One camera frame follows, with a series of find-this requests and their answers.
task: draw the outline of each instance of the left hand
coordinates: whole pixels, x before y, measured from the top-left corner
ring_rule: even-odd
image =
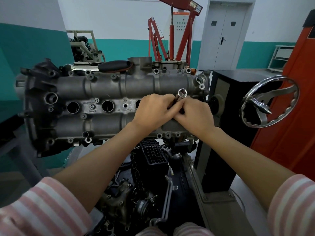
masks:
[[[171,120],[183,107],[183,100],[177,102],[169,110],[168,106],[174,101],[175,96],[172,94],[158,95],[149,94],[143,97],[132,120],[145,133],[150,134]]]

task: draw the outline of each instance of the door handle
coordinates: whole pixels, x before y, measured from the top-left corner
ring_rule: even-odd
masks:
[[[222,45],[222,43],[223,43],[224,40],[226,40],[226,39],[224,39],[224,37],[222,37],[222,39],[221,39],[221,45]]]

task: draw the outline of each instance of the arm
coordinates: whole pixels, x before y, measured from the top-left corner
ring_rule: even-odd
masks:
[[[185,114],[174,118],[215,150],[268,208],[279,187],[294,173],[215,127],[208,104],[187,98],[183,108]]]
[[[132,149],[182,108],[183,101],[179,101],[167,110],[174,98],[172,94],[144,97],[132,122],[54,178],[68,188],[90,212]]]

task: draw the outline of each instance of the hand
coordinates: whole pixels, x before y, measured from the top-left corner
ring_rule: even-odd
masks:
[[[150,134],[171,120],[181,110],[183,100],[177,102],[169,110],[167,109],[174,98],[175,96],[172,94],[158,95],[155,93],[143,97],[132,122]]]
[[[201,140],[215,129],[213,115],[207,103],[186,97],[183,99],[185,114],[177,113],[174,119]]]

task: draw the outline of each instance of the forearm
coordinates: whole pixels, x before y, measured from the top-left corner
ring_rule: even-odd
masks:
[[[67,187],[90,212],[121,163],[146,135],[131,122],[112,139],[54,178]]]
[[[234,140],[220,128],[203,140],[240,176],[266,208],[279,187],[294,173]]]

